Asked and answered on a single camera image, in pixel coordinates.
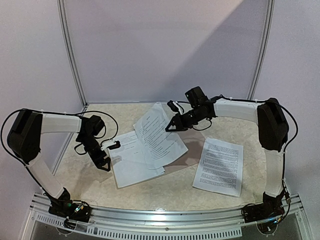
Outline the white printed contract sheet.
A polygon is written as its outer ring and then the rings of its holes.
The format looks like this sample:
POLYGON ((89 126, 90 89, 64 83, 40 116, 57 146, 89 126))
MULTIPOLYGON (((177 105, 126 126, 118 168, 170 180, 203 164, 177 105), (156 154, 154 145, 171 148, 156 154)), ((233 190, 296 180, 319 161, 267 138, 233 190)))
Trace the white printed contract sheet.
POLYGON ((115 139, 120 142, 120 148, 109 153, 117 188, 145 182, 165 173, 163 167, 149 169, 143 148, 134 131, 119 135, 115 139))

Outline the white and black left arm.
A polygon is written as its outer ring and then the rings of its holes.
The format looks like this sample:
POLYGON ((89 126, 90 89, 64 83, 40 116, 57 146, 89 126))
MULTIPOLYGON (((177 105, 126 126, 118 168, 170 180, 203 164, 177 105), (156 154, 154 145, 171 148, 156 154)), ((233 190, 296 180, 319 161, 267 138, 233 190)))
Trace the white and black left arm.
POLYGON ((68 191, 60 184, 41 155, 41 136, 51 133, 75 133, 76 142, 89 155, 94 165, 103 171, 110 171, 111 159, 102 148, 96 136, 106 127, 100 116, 85 117, 84 113, 58 113, 22 108, 7 135, 10 154, 18 159, 32 178, 55 202, 55 209, 63 216, 74 213, 74 205, 63 197, 68 191))

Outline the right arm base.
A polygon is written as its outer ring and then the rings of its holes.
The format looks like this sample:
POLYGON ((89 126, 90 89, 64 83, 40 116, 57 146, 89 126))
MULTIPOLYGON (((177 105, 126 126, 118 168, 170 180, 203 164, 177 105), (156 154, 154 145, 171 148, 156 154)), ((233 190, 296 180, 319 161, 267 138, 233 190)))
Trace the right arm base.
POLYGON ((242 207, 241 215, 244 222, 251 223, 277 216, 284 217, 285 209, 282 203, 283 198, 285 198, 288 205, 291 204, 290 194, 286 190, 283 190, 276 197, 272 197, 264 192, 262 194, 262 203, 249 203, 242 207))

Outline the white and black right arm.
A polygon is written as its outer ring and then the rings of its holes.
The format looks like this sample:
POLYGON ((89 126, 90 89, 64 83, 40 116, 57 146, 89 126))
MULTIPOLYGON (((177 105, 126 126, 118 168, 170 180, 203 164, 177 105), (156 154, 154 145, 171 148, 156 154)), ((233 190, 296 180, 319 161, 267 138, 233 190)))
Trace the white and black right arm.
POLYGON ((214 118, 233 118, 249 121, 257 126, 258 141, 266 157, 266 186, 264 197, 270 198, 259 206, 262 218, 269 218, 278 210, 275 199, 289 197, 285 182, 285 159, 288 145, 289 124, 285 108, 276 98, 248 100, 225 97, 222 94, 207 97, 199 86, 185 93, 187 112, 181 101, 170 100, 167 106, 175 114, 165 127, 166 132, 185 132, 200 121, 214 118))

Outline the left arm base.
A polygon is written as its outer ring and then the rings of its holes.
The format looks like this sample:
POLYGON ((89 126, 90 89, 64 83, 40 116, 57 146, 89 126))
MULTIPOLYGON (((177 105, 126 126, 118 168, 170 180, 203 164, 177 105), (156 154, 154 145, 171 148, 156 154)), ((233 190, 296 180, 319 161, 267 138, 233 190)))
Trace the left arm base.
POLYGON ((91 218, 92 207, 83 200, 72 200, 66 188, 59 197, 47 194, 50 200, 48 212, 52 215, 69 220, 88 223, 91 218))

